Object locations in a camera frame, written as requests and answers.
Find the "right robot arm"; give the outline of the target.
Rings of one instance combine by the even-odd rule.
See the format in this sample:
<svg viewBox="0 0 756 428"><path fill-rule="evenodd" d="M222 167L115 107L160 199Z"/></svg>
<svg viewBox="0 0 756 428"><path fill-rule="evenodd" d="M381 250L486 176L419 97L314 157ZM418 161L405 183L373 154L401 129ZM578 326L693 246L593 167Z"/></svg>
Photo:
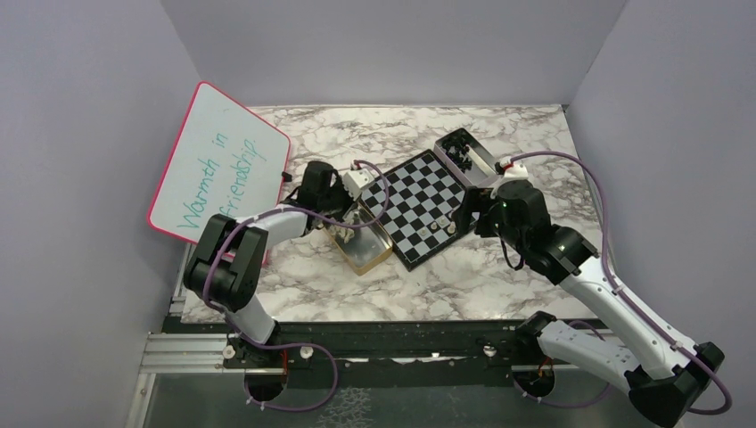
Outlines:
<svg viewBox="0 0 756 428"><path fill-rule="evenodd" d="M636 411L674 427L710 385L724 361L712 342L697 343L643 303L575 229L552 223L544 195L528 180L469 187L454 213L456 227L512 247L522 265L588 307L621 341L605 342L539 311L517 327L516 355L568 362L625 393Z"/></svg>

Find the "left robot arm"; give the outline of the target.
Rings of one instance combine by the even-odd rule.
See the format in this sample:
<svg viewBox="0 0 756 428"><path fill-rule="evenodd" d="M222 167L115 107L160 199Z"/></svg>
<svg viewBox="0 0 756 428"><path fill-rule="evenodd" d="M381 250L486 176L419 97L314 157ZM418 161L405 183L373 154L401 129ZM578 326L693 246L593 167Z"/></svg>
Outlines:
<svg viewBox="0 0 756 428"><path fill-rule="evenodd" d="M314 160L300 184L274 208L244 219L215 214L208 220L182 284L247 340L246 353L257 365L276 362L281 345L275 338L278 324L256 295L268 251L321 226L356 228L345 217L377 172L363 160L344 173Z"/></svg>

